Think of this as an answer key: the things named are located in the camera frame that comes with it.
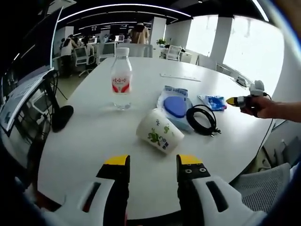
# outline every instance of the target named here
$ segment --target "white paper cup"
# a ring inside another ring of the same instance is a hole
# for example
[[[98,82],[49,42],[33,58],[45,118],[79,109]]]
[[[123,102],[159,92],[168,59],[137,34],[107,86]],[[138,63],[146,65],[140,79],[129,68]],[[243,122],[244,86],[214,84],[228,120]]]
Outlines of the white paper cup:
[[[136,135],[166,154],[184,138],[184,134],[157,108],[141,120]]]

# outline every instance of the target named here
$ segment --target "human hand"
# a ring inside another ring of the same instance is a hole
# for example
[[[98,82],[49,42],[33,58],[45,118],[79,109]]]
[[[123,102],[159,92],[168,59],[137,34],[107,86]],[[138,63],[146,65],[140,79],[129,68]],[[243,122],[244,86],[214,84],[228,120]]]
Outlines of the human hand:
[[[274,119],[277,118],[277,103],[266,97],[253,97],[252,104],[257,104],[261,110],[257,113],[258,118]],[[241,108],[242,113],[253,115],[248,108]]]

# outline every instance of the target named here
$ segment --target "bottle cap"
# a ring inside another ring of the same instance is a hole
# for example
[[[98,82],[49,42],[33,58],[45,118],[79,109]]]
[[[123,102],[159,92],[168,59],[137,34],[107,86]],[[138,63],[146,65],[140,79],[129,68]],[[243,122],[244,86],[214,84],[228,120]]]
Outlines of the bottle cap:
[[[130,48],[119,47],[116,49],[116,56],[117,57],[128,57],[129,52],[130,52]]]

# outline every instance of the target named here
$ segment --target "white round table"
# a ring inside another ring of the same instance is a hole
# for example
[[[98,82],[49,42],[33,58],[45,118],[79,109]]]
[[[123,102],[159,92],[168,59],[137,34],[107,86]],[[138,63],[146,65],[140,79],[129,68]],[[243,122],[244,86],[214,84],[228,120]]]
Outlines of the white round table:
[[[106,159],[129,154],[131,173],[128,218],[151,218],[180,210],[177,197],[176,155],[192,154],[203,160],[211,175],[226,182],[237,177],[256,157],[269,134],[271,120],[243,114],[228,106],[216,112],[222,134],[214,138],[184,133],[185,138],[169,155],[164,155],[135,134],[140,120],[156,107],[165,85],[185,88],[194,105],[198,94],[225,98],[249,92],[227,75],[200,66],[154,58],[130,57],[133,67],[132,107],[116,110],[111,102],[111,66],[114,58],[98,65],[68,100],[74,115],[67,126],[47,138],[40,161],[38,190],[63,204],[65,194],[83,181],[94,180]],[[201,80],[165,78],[160,74],[191,75]]]

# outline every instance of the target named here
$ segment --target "plastic bottle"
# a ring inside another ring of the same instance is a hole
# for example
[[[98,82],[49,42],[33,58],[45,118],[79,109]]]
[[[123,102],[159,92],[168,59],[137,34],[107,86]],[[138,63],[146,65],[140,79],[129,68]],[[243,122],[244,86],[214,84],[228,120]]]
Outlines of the plastic bottle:
[[[116,59],[111,69],[113,102],[120,110],[131,106],[133,70],[128,59],[129,51],[129,48],[117,48]]]

